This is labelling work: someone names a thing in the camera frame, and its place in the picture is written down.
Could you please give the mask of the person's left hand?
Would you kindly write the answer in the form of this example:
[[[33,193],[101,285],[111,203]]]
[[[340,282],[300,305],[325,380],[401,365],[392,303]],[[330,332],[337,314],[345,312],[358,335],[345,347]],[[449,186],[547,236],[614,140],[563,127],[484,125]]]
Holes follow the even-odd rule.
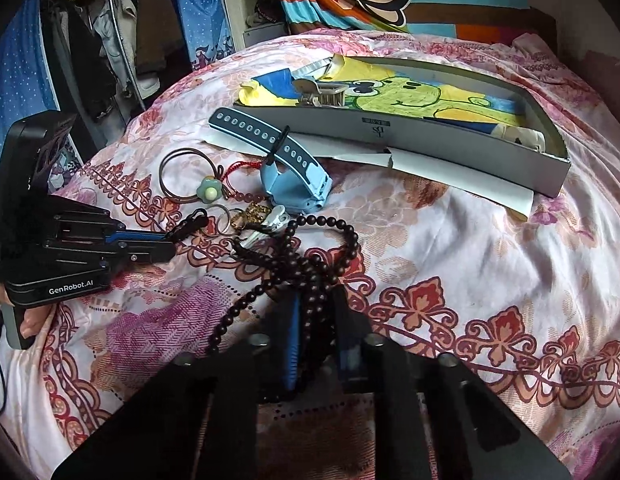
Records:
[[[7,297],[4,286],[0,284],[0,307],[2,304],[11,304],[11,301]],[[52,304],[46,304],[45,306],[25,310],[24,317],[19,325],[22,336],[24,338],[36,336],[50,315],[51,309]]]

